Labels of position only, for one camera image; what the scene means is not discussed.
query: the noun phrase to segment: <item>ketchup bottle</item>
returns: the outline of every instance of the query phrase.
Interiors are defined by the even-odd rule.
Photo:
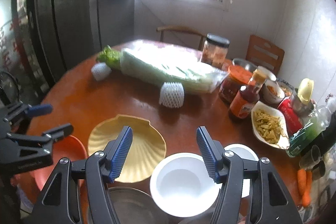
[[[243,85],[237,92],[229,108],[229,116],[234,120],[246,118],[255,104],[259,101],[259,91],[267,76],[257,68],[247,85]]]

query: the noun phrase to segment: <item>yellow shell-shaped bowl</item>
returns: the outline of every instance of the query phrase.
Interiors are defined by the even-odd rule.
[[[88,153],[104,150],[110,140],[115,140],[124,126],[133,130],[133,142],[121,174],[115,181],[138,182],[152,175],[156,165],[166,156],[166,142],[148,120],[117,115],[98,124],[88,140]]]

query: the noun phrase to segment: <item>carrot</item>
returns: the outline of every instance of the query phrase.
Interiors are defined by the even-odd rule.
[[[310,190],[311,190],[311,184],[312,184],[312,173],[311,173],[311,171],[307,171],[306,175],[307,175],[306,189],[305,189],[305,192],[302,196],[302,206],[305,207],[305,208],[308,207],[310,205],[310,202],[311,202],[311,198],[310,198]]]
[[[297,185],[299,188],[299,193],[301,196],[305,193],[306,189],[307,175],[305,169],[300,169],[297,171]]]

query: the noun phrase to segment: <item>table top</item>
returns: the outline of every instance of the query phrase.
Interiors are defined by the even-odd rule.
[[[137,49],[147,44],[168,46],[161,42],[137,40],[114,48]],[[201,55],[201,52],[194,49],[172,45],[169,47],[197,58]],[[167,156],[179,152],[200,155],[196,129],[205,126],[211,137],[220,141],[223,147],[241,143],[254,150],[258,157],[268,157],[278,170],[295,204],[299,204],[296,179],[298,159],[291,159],[285,151],[259,142],[253,135],[250,118],[239,123],[233,122],[228,117],[229,105],[218,97],[218,88],[211,94],[187,94],[180,109],[168,109],[159,105],[159,87],[122,75],[117,70],[113,70],[107,79],[97,82],[91,74],[94,64],[95,56],[69,70],[56,83],[43,100],[43,103],[53,105],[53,112],[34,118],[28,130],[29,135],[40,135],[44,130],[70,122],[74,127],[73,135],[87,148],[89,135],[98,123],[117,114],[127,114],[150,120],[151,125],[166,141]],[[29,173],[22,174],[21,177],[24,191],[34,202],[39,193],[34,179]],[[150,193],[149,179],[132,184],[115,183],[114,186],[129,186]],[[88,202],[85,186],[81,188],[81,203],[83,215],[86,215]]]

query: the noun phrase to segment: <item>orange wooden chair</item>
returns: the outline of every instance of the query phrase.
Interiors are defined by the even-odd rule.
[[[170,31],[170,32],[181,32],[181,33],[189,33],[189,34],[195,34],[197,36],[201,37],[201,40],[199,41],[198,44],[198,50],[203,49],[203,44],[204,44],[204,38],[207,36],[206,34],[200,33],[198,30],[195,30],[193,28],[183,26],[183,25],[168,25],[168,26],[162,26],[156,28],[157,32],[161,32],[160,36],[160,41],[163,42],[163,35],[165,31]]]
[[[257,66],[264,66],[277,75],[284,55],[285,51],[283,49],[266,39],[252,34],[245,59]]]

